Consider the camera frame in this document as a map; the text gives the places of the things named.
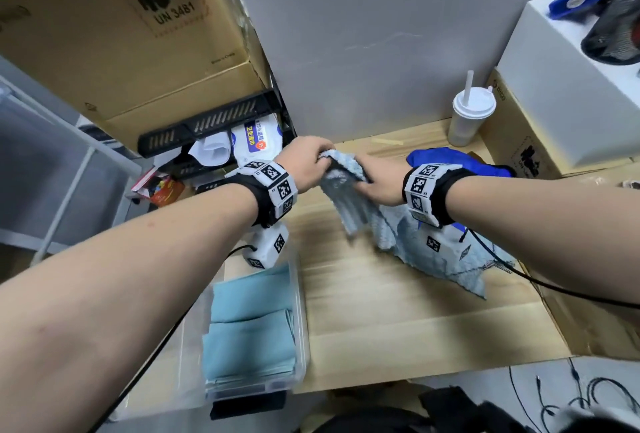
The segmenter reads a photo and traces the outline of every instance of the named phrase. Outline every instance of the plastic storage bin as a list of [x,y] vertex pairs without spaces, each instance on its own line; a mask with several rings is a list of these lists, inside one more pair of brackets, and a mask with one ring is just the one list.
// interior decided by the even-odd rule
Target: plastic storage bin
[[283,262],[284,260],[289,262],[289,277],[294,293],[293,333],[296,343],[296,365],[293,373],[274,374],[256,380],[238,381],[228,384],[207,384],[205,390],[208,402],[284,391],[292,389],[304,379],[310,358],[307,313],[305,310],[302,283],[298,275],[300,260],[298,252],[291,243],[287,243],[278,261]]
[[[230,258],[242,261],[242,257]],[[309,362],[307,315],[302,285],[298,276],[298,252],[287,243],[279,263],[289,263],[296,342],[296,365],[293,373],[278,374],[260,381],[242,381],[229,384],[206,384],[202,373],[202,337],[209,330],[211,304],[215,299],[213,287],[200,295],[180,327],[140,382],[111,415],[112,421],[122,421],[180,409],[191,409],[223,399],[272,393],[293,388],[302,381]],[[213,283],[224,277],[222,266]]]

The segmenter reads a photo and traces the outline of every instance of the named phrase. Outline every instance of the round white sticker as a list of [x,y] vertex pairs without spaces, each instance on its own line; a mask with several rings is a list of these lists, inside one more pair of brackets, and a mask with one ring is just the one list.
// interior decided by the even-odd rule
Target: round white sticker
[[569,9],[578,8],[585,1],[587,0],[569,0],[566,2],[566,7]]

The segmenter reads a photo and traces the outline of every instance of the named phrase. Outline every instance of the blue fabric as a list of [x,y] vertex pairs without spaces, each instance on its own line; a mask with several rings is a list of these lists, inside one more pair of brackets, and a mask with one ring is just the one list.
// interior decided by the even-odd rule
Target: blue fabric
[[406,158],[406,162],[413,167],[425,163],[451,163],[460,164],[467,170],[471,170],[477,175],[485,177],[512,177],[509,170],[504,167],[489,165],[477,161],[472,156],[454,150],[453,148],[429,148],[428,150],[414,150]]
[[[443,259],[444,250],[435,251],[426,244],[427,226],[420,229],[416,219],[409,213],[408,206],[387,207],[364,198],[353,187],[358,180],[365,181],[364,171],[353,155],[337,150],[321,154],[337,162],[332,165],[320,180],[320,188],[332,200],[340,219],[349,235],[355,234],[364,226],[371,227],[376,245],[393,252],[407,265],[430,276],[448,279],[460,284],[466,290],[484,297],[484,282],[481,274],[485,269],[498,267],[505,269],[482,246],[467,234],[465,243],[470,245],[467,253],[457,263]],[[456,226],[463,232],[464,226]],[[492,251],[510,265],[515,264],[508,253],[483,239]]]
[[245,322],[210,324],[203,345],[204,376],[215,384],[293,372],[296,364],[289,310]]
[[213,285],[212,322],[241,322],[293,309],[289,265]]

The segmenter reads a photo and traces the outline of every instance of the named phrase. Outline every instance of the tabletop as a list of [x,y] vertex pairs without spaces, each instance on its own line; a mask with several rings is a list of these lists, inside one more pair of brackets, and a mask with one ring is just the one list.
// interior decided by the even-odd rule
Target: tabletop
[[[403,158],[447,146],[448,123],[336,147]],[[459,149],[492,162],[479,136]],[[571,356],[539,294],[517,275],[485,271],[486,300],[428,277],[379,251],[367,233],[348,238],[318,187],[298,197],[285,221],[300,251],[311,349],[296,393]]]

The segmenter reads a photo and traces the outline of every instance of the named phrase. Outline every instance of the forearm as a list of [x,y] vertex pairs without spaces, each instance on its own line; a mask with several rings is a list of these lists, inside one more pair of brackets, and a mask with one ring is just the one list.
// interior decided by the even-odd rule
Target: forearm
[[452,219],[560,286],[640,303],[640,198],[634,191],[468,177],[451,187],[446,206]]
[[[89,427],[257,216],[227,185],[132,220],[0,286],[2,430]],[[27,417],[28,410],[37,414]]]

